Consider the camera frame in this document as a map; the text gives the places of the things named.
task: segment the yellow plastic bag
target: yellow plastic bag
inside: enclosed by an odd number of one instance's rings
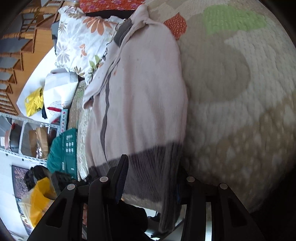
[[[25,99],[27,117],[30,117],[37,111],[42,110],[43,104],[43,88],[39,88]]]
[[[24,215],[36,227],[53,200],[57,197],[48,177],[38,181],[35,187],[19,203]]]

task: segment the bed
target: bed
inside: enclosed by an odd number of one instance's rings
[[[295,164],[296,49],[289,35],[257,0],[146,4],[150,18],[170,28],[180,48],[189,97],[182,165],[203,182],[226,182],[249,211],[258,209]],[[96,11],[92,6],[83,9]],[[118,3],[116,9],[124,6]],[[84,143],[91,116],[82,109],[85,88],[79,82],[68,124],[78,129],[81,178],[88,174]],[[153,210],[161,207],[136,196],[124,198]]]

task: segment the pillow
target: pillow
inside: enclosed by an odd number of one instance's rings
[[[102,10],[136,10],[144,0],[79,0],[81,9],[85,12]]]
[[[65,6],[59,9],[56,66],[76,72],[89,84],[94,72],[102,66],[107,44],[116,33],[115,28],[124,20],[111,16],[87,17],[77,7]]]

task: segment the white paper bag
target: white paper bag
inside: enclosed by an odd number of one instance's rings
[[[60,112],[47,109],[67,109],[71,106],[78,84],[78,75],[66,70],[53,70],[45,78],[43,91],[44,107],[49,122],[60,116]]]

